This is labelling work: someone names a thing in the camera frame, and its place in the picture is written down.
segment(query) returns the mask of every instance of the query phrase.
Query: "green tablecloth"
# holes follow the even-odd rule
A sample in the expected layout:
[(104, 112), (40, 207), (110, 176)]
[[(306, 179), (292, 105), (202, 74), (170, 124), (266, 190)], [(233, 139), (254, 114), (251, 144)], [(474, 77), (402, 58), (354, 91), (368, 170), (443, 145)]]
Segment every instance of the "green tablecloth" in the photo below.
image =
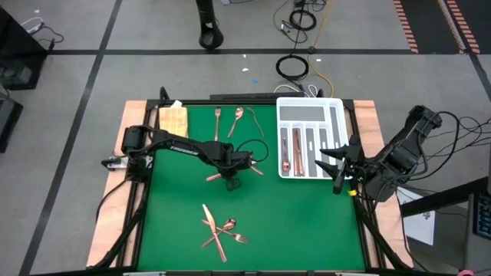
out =
[[(226, 190), (222, 179), (206, 182), (216, 173), (194, 156), (159, 151), (150, 187), (147, 217), (138, 270), (364, 270), (358, 227), (352, 199), (346, 192), (332, 193), (330, 181), (282, 179), (278, 175), (276, 107), (254, 106), (269, 146), (269, 158), (252, 170), (238, 174), (242, 187)], [(220, 141), (238, 146), (261, 139), (252, 114), (245, 108), (231, 139), (227, 133), (236, 107), (222, 107)], [(215, 107), (188, 107), (189, 138), (214, 138)], [(255, 158), (265, 154), (260, 143), (244, 147)], [(216, 224), (237, 220), (232, 232), (250, 240), (240, 244), (220, 235), (228, 261), (222, 263), (216, 243), (210, 238), (202, 204)]]

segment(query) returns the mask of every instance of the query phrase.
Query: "knife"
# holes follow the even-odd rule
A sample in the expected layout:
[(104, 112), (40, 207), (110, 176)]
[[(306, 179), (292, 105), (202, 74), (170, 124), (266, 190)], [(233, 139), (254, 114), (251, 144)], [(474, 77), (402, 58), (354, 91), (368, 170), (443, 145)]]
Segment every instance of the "knife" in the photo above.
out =
[(212, 229), (213, 237), (215, 237), (216, 245), (218, 246), (218, 252), (220, 253), (220, 257), (223, 262), (227, 262), (227, 257), (225, 256), (225, 252), (223, 251), (222, 244), (218, 239), (218, 235), (216, 234), (216, 226), (215, 220), (213, 219), (212, 213), (209, 212), (208, 207), (203, 204), (203, 210), (205, 210), (206, 219), (208, 219), (209, 227)]

